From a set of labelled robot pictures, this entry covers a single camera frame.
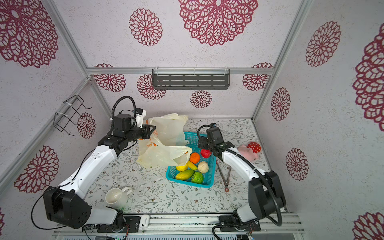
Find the orange fruit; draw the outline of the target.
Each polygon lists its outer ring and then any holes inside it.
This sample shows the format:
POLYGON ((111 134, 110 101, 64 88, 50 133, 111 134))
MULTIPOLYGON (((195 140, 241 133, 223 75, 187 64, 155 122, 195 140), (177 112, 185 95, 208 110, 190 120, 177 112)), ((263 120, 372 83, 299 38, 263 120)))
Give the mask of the orange fruit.
POLYGON ((190 161, 194 164, 197 164, 201 159, 201 156, 199 153, 192 153, 190 156, 190 161))

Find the yellow orange-print plastic bag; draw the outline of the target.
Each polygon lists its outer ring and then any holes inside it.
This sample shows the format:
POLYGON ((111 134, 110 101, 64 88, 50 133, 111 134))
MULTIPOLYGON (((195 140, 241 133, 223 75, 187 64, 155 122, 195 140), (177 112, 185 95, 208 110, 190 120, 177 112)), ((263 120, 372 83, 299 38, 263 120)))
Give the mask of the yellow orange-print plastic bag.
POLYGON ((188 119, 187 115, 176 113, 147 119, 145 123, 156 130, 148 140, 139 140, 137 163, 144 168, 186 165, 193 151, 184 134, 188 119))

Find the yellow banana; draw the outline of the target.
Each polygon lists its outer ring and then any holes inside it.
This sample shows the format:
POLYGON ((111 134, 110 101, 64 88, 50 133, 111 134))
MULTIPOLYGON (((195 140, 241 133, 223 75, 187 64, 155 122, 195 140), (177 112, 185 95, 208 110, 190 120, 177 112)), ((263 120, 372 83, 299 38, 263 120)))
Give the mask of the yellow banana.
POLYGON ((187 165, 193 171, 197 171, 198 170, 198 167, 194 163, 192 163, 191 161, 188 161, 187 165))

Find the green guava fruit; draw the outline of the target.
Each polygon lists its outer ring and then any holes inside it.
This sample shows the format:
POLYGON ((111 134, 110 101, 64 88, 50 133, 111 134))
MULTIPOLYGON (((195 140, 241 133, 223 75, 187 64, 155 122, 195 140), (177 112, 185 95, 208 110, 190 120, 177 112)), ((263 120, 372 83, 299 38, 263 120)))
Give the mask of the green guava fruit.
POLYGON ((191 177, 191 182, 195 184, 202 184, 204 182, 204 176, 200 172, 195 172, 191 177))

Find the yellow lemon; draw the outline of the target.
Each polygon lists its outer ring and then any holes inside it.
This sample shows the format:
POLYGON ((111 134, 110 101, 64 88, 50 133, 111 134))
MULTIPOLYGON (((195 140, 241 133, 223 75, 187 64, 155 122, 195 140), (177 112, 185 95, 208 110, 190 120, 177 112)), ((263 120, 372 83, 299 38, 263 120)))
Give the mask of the yellow lemon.
POLYGON ((176 167, 176 169, 177 169, 179 172, 184 172, 184 171, 186 171, 188 168, 189 168, 188 164, 183 165, 183 166, 177 166, 177 167, 176 167))

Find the yellow green mango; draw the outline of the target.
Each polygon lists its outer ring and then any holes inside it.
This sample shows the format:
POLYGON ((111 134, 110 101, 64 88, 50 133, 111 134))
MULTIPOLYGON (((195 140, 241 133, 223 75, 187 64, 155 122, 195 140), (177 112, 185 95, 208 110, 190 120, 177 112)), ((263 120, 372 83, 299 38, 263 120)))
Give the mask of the yellow green mango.
POLYGON ((175 179, 176 180, 180 180, 180 181, 186 181, 188 179, 190 179, 193 175, 194 175, 195 171, 194 170, 185 170, 183 172, 179 172, 176 176, 175 176, 175 179))

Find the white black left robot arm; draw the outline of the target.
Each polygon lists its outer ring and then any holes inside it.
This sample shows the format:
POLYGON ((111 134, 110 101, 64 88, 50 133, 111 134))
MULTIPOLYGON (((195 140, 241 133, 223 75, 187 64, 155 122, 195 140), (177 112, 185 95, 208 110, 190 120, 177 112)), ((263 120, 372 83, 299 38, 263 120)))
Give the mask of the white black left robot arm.
POLYGON ((156 126, 144 124, 146 111, 137 108, 130 96, 119 98, 111 111, 111 128, 86 154, 79 168, 57 187, 47 187, 41 195, 47 219, 60 228, 82 228, 84 225, 104 225, 113 231, 124 226, 119 208, 92 207, 84 197, 99 174, 124 151, 139 140, 148 140, 156 126))

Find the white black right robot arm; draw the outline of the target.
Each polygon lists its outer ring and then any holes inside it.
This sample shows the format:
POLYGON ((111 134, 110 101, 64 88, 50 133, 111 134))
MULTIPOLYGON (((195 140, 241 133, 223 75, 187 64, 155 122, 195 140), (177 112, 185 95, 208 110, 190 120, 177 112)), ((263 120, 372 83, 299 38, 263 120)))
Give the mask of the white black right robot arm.
POLYGON ((264 171, 246 159, 231 142, 224 141, 215 123, 199 127, 197 136, 199 147, 211 151, 248 183, 248 203, 234 210, 230 221, 214 226, 213 234, 216 235, 218 228, 240 230, 262 219, 270 220, 277 227, 282 226, 281 208, 286 206, 286 199, 277 173, 264 171))

